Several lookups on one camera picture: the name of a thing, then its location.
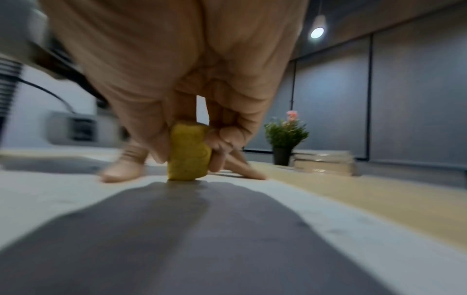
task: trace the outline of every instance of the cable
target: cable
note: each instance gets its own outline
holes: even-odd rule
[[[12,76],[12,75],[7,75],[7,74],[2,74],[0,73],[0,78],[5,78],[5,79],[8,79],[8,80],[13,80],[13,81],[17,81],[17,82],[21,82],[23,84],[26,84],[26,85],[29,85],[31,87],[34,87],[34,88],[37,88],[39,90],[42,90],[44,91],[45,93],[47,94],[50,94],[52,95],[53,97],[57,98],[58,100],[60,100],[64,105],[65,105],[65,108],[72,114],[76,114],[75,110],[73,109],[73,107],[68,103],[66,102],[64,99],[62,99],[61,97],[59,97],[58,95],[56,95],[55,93],[45,89],[44,87],[41,87],[39,85],[36,85],[34,83],[31,83],[31,82],[28,82],[28,81],[25,81],[19,77],[16,77],[16,76]]]

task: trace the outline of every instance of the light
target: light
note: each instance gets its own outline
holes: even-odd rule
[[[324,28],[316,28],[311,32],[310,37],[313,39],[318,39],[323,34],[324,34]]]
[[[326,31],[326,17],[324,15],[318,15],[310,30],[310,37],[312,39],[318,39],[324,35]]]

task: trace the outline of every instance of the black pot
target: black pot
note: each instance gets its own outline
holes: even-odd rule
[[[292,148],[273,147],[272,154],[274,155],[274,165],[288,166]]]

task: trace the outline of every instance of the pink flower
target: pink flower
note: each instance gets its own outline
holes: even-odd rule
[[[288,116],[288,119],[287,119],[288,121],[295,121],[298,118],[298,113],[297,111],[288,111],[287,116]]]

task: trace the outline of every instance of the sponge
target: sponge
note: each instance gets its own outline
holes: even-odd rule
[[[209,127],[200,123],[177,123],[170,133],[169,180],[190,181],[208,174],[212,149],[204,143]]]

